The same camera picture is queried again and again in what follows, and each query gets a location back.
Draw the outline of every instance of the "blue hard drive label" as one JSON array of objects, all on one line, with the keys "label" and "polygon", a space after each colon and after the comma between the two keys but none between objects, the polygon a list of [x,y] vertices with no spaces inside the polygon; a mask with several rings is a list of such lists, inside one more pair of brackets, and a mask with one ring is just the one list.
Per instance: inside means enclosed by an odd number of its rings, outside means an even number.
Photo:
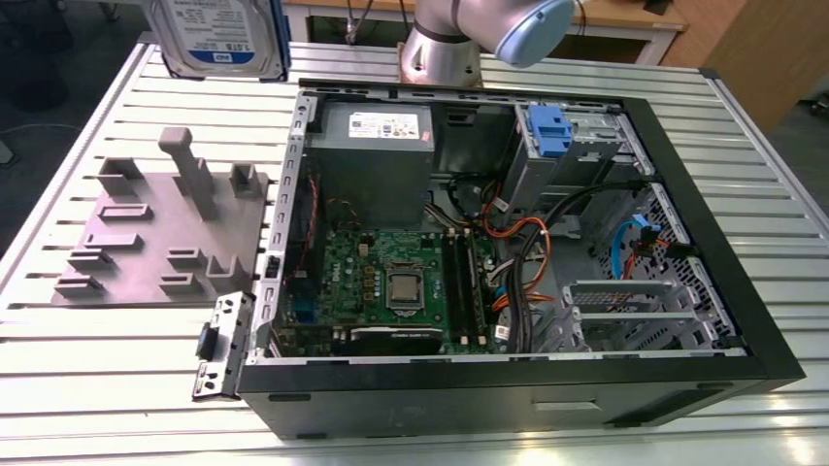
[{"label": "blue hard drive label", "polygon": [[256,52],[239,0],[166,0],[185,50],[205,63],[248,62]]}]

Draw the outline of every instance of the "expansion slot bracket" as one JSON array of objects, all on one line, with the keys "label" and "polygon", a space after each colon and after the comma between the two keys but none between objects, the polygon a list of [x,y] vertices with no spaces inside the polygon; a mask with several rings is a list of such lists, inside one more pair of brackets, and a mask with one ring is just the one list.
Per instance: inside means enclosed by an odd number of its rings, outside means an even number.
[{"label": "expansion slot bracket", "polygon": [[240,364],[249,331],[253,296],[241,291],[219,296],[212,317],[197,338],[200,359],[193,401],[240,400],[236,395]]}]

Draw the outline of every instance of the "aluminum table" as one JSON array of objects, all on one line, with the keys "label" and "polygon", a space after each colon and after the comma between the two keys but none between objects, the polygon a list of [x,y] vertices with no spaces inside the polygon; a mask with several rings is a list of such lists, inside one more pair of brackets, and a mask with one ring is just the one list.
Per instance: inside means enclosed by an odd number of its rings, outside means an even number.
[{"label": "aluminum table", "polygon": [[391,49],[293,44],[292,57],[292,83],[197,83],[166,77],[154,45],[132,50],[0,262],[0,458],[146,464],[150,456],[156,465],[268,466],[829,463],[829,222],[720,82],[696,70],[546,60],[516,71],[483,60],[487,87],[650,101],[807,373],[771,394],[656,428],[283,442],[241,402],[190,402],[206,306],[49,306],[101,191],[93,175],[104,157],[169,171],[154,141],[165,125],[188,125],[213,173],[255,162],[276,180],[295,80],[396,80]]}]

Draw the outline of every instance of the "black cable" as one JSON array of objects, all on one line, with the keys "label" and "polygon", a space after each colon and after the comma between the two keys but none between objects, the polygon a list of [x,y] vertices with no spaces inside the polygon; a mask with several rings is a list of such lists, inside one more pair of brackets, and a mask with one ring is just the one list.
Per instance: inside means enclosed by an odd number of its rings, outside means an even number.
[{"label": "black cable", "polygon": [[488,173],[469,173],[469,174],[453,175],[449,178],[449,182],[447,183],[447,186],[445,186],[445,195],[449,198],[449,203],[452,204],[452,207],[455,208],[457,215],[460,216],[460,218],[463,218],[463,220],[471,223],[475,226],[475,229],[477,229],[479,231],[483,231],[483,228],[475,224],[475,220],[480,218],[480,213],[477,213],[476,215],[471,215],[463,209],[463,206],[460,205],[460,201],[457,200],[457,197],[455,196],[455,193],[457,192],[457,182],[484,181],[484,180],[491,180],[494,178],[495,178],[495,175],[488,174]]},{"label": "black cable", "polygon": [[[341,22],[340,22],[341,20],[347,21],[347,19],[337,19],[337,18],[333,18],[333,17],[323,17],[323,20],[327,22],[327,25],[333,30],[333,35],[336,37],[340,37],[340,36],[344,36],[345,34],[348,34],[347,26],[344,24],[341,24]],[[377,25],[379,25],[379,21],[373,21],[373,25],[371,26],[371,29],[363,35],[363,37],[355,37],[353,38],[353,44],[355,45],[357,45],[361,42],[364,42],[373,35],[373,31],[376,30],[376,26]]]},{"label": "black cable", "polygon": [[582,0],[575,0],[575,3],[579,5],[579,11],[582,12],[582,17],[579,19],[579,35],[584,37],[587,33],[587,13],[584,13],[584,4]]},{"label": "black cable", "polygon": [[403,15],[403,27],[405,27],[405,39],[409,38],[409,20],[405,17],[405,6],[403,5],[403,0],[400,0],[400,15]]},{"label": "black cable", "polygon": [[[544,225],[546,229],[551,228],[551,226],[558,222],[560,217],[572,209],[572,207],[582,201],[582,199],[590,195],[600,191],[607,190],[634,190],[642,189],[647,186],[647,181],[635,180],[631,182],[616,182],[616,183],[603,183],[595,184],[592,186],[583,187],[570,195],[567,195],[558,204],[550,209],[544,216]],[[530,315],[530,306],[527,303],[527,297],[523,292],[523,282],[520,280],[522,272],[523,272],[523,263],[524,257],[530,253],[530,249],[532,244],[536,242],[542,230],[538,226],[532,225],[531,233],[523,241],[520,246],[520,250],[518,254],[515,254],[515,258],[512,261],[512,265],[508,270],[508,276],[506,279],[506,292],[510,306],[510,319],[511,316],[515,315],[518,321],[518,325],[510,322],[510,337],[514,331],[520,332],[520,338],[523,345],[516,346],[518,352],[531,352],[532,351],[532,316]]]},{"label": "black cable", "polygon": [[355,40],[357,37],[357,32],[360,32],[360,26],[363,25],[363,21],[365,21],[365,17],[368,16],[368,12],[371,11],[371,6],[373,5],[373,0],[368,0],[368,4],[365,5],[365,8],[363,9],[363,14],[360,15],[360,20],[357,21],[356,25],[353,26],[353,29],[351,29],[351,32],[348,34],[345,34],[345,44],[353,46],[355,45]]},{"label": "black cable", "polygon": [[512,306],[512,275],[514,269],[510,267],[506,271],[506,296],[510,302],[508,308],[508,337],[506,338],[506,352],[522,352],[523,348],[523,325],[518,307]]}]

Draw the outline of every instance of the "side panel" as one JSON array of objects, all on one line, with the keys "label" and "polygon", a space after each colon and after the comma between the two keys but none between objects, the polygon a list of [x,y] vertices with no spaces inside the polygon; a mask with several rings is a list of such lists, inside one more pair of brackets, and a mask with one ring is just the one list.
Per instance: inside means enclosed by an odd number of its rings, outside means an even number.
[{"label": "side panel", "polygon": [[393,437],[658,424],[748,384],[571,384],[241,398],[280,438]]},{"label": "side panel", "polygon": [[791,379],[801,379],[805,376],[803,370],[774,325],[763,300],[751,285],[699,190],[687,175],[650,104],[644,100],[624,99],[623,105],[656,173],[664,179],[671,203],[748,351],[763,363],[767,377],[782,381],[779,385]]}]

